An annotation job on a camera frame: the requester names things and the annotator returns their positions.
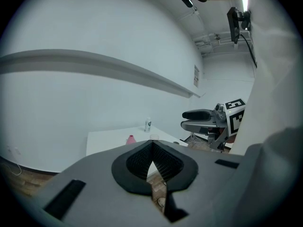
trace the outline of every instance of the pink cone-shaped object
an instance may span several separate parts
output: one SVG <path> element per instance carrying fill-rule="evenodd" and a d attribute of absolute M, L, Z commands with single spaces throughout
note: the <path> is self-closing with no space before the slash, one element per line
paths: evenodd
<path fill-rule="evenodd" d="M 126 142 L 127 145 L 130 145 L 130 144 L 133 144 L 133 143 L 136 143 L 136 140 L 134 139 L 134 136 L 133 135 L 130 135 L 128 137 L 128 140 Z"/>

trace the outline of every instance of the fluorescent light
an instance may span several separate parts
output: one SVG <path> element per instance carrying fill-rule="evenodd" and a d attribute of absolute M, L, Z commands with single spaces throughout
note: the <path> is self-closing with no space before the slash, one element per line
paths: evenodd
<path fill-rule="evenodd" d="M 244 8 L 243 12 L 245 12 L 245 11 L 247 11 L 248 0 L 242 0 L 242 2 L 243 2 L 243 8 Z"/>

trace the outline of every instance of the white can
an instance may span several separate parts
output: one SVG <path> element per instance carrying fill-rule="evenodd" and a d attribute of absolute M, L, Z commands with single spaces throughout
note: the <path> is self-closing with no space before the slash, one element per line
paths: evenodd
<path fill-rule="evenodd" d="M 145 129 L 144 129 L 145 132 L 148 133 L 151 131 L 151 124 L 152 124 L 151 118 L 147 118 L 145 121 Z"/>

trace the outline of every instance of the white cloth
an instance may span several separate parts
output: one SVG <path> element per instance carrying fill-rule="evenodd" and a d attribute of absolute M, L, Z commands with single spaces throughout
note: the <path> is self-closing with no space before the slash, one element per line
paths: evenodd
<path fill-rule="evenodd" d="M 249 0 L 256 78 L 231 153 L 303 124 L 302 39 L 277 0 Z"/>

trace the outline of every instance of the black rectangular slot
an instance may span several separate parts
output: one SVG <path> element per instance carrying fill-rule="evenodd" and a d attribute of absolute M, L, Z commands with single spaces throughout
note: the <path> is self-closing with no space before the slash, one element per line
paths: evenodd
<path fill-rule="evenodd" d="M 222 166 L 227 166 L 227 167 L 230 167 L 230 168 L 234 168 L 234 169 L 237 169 L 239 163 L 236 163 L 236 162 L 232 162 L 232 161 L 225 161 L 225 160 L 216 160 L 215 161 L 216 164 L 219 164 L 219 165 L 222 165 Z"/>
<path fill-rule="evenodd" d="M 86 183 L 72 180 L 45 208 L 44 210 L 57 219 L 62 219 L 64 214 L 75 201 Z"/>

